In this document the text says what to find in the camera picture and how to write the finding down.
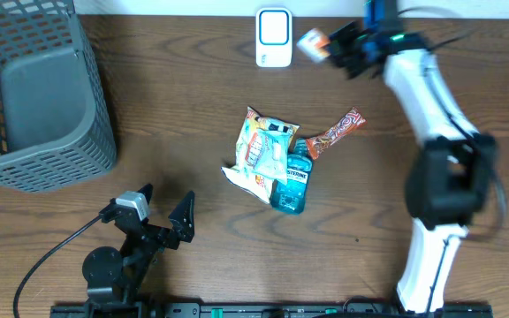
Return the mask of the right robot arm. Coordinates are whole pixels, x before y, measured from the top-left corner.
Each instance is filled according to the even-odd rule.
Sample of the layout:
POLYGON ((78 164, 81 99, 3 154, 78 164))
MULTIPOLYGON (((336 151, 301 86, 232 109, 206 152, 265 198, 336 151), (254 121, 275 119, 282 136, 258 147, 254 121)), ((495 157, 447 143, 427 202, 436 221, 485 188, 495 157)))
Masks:
POLYGON ((442 317, 453 261, 491 186, 499 213, 507 211, 495 170, 498 145, 463 114, 439 70, 438 46, 406 31, 398 3, 370 0, 365 10, 361 25, 352 22, 330 35, 330 60, 349 78, 375 67, 412 127, 419 152, 406 179, 405 203, 413 229, 393 311, 442 317))

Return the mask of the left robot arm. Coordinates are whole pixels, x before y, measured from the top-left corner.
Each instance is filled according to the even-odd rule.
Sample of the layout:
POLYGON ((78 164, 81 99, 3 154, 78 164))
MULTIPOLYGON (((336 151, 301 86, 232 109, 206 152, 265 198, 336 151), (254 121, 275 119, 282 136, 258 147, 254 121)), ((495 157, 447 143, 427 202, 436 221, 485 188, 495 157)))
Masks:
POLYGON ((86 317, 153 317, 154 306, 140 295, 149 266, 166 249, 176 250, 194 238, 194 192, 188 192, 169 214, 171 227, 149 222, 153 186, 127 191, 99 213, 103 223, 125 234, 117 249, 101 246, 88 254, 82 264, 87 281, 86 317))

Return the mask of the orange Kleenex tissue pack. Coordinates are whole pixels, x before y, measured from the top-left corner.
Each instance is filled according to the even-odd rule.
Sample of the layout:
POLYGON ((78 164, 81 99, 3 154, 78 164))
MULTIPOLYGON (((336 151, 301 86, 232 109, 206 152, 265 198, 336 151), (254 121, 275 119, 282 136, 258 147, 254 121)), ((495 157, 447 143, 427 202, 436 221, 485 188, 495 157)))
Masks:
POLYGON ((329 37, 317 28, 309 30, 297 42, 297 47, 317 64, 330 57, 329 45, 329 37))

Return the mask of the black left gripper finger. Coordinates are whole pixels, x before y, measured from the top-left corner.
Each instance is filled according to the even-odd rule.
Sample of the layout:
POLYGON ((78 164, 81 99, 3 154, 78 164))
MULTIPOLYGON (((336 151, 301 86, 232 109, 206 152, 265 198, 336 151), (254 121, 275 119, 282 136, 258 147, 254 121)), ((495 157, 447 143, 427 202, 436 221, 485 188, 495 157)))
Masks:
POLYGON ((194 238, 194 201, 195 193, 189 191, 169 215, 172 229, 179 240, 184 242, 191 242, 194 238))
POLYGON ((152 198, 153 189, 154 187, 151 184, 145 184, 141 189, 137 191, 137 197, 142 205, 149 205, 152 198))

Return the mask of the blue Listerine mouthwash bottle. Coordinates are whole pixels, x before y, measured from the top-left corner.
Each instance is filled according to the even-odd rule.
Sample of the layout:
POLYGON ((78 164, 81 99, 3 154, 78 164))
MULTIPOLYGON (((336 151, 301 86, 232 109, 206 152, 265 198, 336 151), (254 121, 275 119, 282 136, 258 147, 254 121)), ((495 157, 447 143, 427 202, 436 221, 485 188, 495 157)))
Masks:
POLYGON ((299 215, 305 209, 308 180, 313 169, 305 139, 295 142, 287 156, 286 184, 277 182, 270 197, 270 205, 283 213, 299 215))

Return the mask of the teal wet wipes pack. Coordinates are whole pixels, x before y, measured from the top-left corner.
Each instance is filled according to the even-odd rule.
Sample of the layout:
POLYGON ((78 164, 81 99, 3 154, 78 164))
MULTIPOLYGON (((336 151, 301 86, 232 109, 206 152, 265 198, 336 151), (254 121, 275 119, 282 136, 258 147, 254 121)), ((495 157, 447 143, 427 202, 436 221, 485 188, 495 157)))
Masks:
POLYGON ((266 178, 287 182, 287 152, 291 135, 285 132, 257 130, 262 148, 254 172, 266 178))

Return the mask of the red TOP biscuit pack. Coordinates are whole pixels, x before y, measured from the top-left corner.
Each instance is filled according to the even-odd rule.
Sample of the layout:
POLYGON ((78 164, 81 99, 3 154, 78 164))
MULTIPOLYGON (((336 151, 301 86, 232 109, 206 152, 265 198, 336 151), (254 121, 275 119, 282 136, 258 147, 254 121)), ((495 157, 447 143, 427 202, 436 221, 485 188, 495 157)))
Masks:
POLYGON ((367 120, 356 109, 350 109, 339 121, 326 132, 306 139, 308 153, 313 160, 316 160, 326 149, 340 141, 346 135, 363 126, 367 120))

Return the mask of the orange white snack bag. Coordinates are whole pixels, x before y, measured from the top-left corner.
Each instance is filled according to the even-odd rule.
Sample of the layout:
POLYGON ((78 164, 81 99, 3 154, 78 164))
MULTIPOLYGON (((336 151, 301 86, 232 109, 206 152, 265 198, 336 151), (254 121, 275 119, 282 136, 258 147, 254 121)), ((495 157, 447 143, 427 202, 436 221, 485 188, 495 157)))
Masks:
POLYGON ((221 171, 227 180, 242 190, 251 193, 265 204, 270 203, 275 179, 266 178, 254 172, 262 148, 261 138, 257 130, 278 131, 293 136, 300 127, 277 118, 264 117, 254 108, 248 106, 247 114, 235 148, 235 164, 231 168, 222 167, 221 171))

